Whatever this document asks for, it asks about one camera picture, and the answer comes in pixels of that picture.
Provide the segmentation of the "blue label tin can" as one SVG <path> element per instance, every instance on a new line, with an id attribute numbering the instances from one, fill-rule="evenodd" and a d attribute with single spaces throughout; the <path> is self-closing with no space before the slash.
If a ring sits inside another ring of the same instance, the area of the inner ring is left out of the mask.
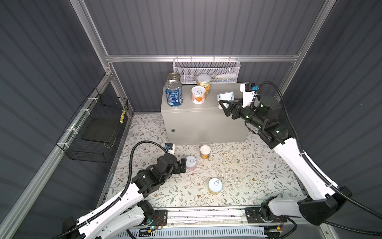
<path id="1" fill-rule="evenodd" d="M 179 107 L 183 103 L 182 83 L 179 80 L 168 80 L 164 87 L 168 105 Z"/>

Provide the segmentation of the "dark tomato tin can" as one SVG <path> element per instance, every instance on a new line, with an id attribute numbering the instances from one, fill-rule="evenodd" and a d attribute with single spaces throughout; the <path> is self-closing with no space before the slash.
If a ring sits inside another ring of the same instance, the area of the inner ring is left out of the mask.
<path id="1" fill-rule="evenodd" d="M 180 81 L 181 80 L 181 75 L 179 73 L 176 73 L 176 72 L 169 73 L 167 75 L 167 81 L 170 81 L 170 80 Z"/>

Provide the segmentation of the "orange label can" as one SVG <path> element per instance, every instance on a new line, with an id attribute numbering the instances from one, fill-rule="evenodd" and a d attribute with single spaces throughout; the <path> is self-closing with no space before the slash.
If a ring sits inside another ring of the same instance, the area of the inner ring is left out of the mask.
<path id="1" fill-rule="evenodd" d="M 192 88 L 192 102 L 194 104 L 203 104 L 206 98 L 206 89 L 202 86 Z"/>

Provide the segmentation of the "green label can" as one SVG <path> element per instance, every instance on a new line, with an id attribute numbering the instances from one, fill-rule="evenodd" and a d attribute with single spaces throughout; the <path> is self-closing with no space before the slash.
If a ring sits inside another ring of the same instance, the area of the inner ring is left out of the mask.
<path id="1" fill-rule="evenodd" d="M 217 100 L 218 100 L 218 108 L 222 109 L 222 106 L 220 105 L 219 101 L 221 101 L 221 100 L 225 100 L 225 101 L 233 101 L 233 100 L 235 100 L 234 92 L 231 91 L 231 92 L 224 92 L 224 93 L 217 94 Z M 224 103 L 223 105 L 226 108 L 229 107 L 229 104 L 227 104 L 227 103 Z"/>

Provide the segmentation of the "yellow green can plastic lid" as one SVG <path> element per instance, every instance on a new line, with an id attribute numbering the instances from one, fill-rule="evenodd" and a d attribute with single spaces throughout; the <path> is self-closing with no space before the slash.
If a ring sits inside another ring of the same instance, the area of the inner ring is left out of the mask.
<path id="1" fill-rule="evenodd" d="M 200 74 L 197 76 L 197 84 L 198 86 L 205 88 L 206 94 L 210 92 L 210 82 L 211 82 L 211 76 L 208 74 Z"/>

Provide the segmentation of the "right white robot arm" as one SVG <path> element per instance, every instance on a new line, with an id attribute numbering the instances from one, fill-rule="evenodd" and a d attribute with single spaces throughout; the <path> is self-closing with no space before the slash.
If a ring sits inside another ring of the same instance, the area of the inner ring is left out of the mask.
<path id="1" fill-rule="evenodd" d="M 288 164 L 305 190 L 306 195 L 295 199 L 278 195 L 261 203 L 264 222 L 271 222 L 277 216 L 292 216 L 319 226 L 341 209 L 346 196 L 352 195 L 347 187 L 341 188 L 342 194 L 337 193 L 338 185 L 305 152 L 300 152 L 295 134 L 278 121 L 283 107 L 274 97 L 262 96 L 255 107 L 243 107 L 239 100 L 218 98 L 218 102 L 227 117 L 241 118 L 257 128 L 257 135 Z"/>

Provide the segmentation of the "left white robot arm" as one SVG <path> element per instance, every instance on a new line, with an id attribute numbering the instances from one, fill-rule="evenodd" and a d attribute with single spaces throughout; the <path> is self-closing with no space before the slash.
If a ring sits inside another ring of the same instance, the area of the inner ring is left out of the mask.
<path id="1" fill-rule="evenodd" d="M 111 239 L 125 229 L 150 224 L 154 209 L 145 199 L 157 191 L 173 174 L 186 173 L 187 160 L 166 153 L 157 164 L 140 170 L 127 188 L 92 212 L 63 224 L 66 229 L 59 239 Z"/>

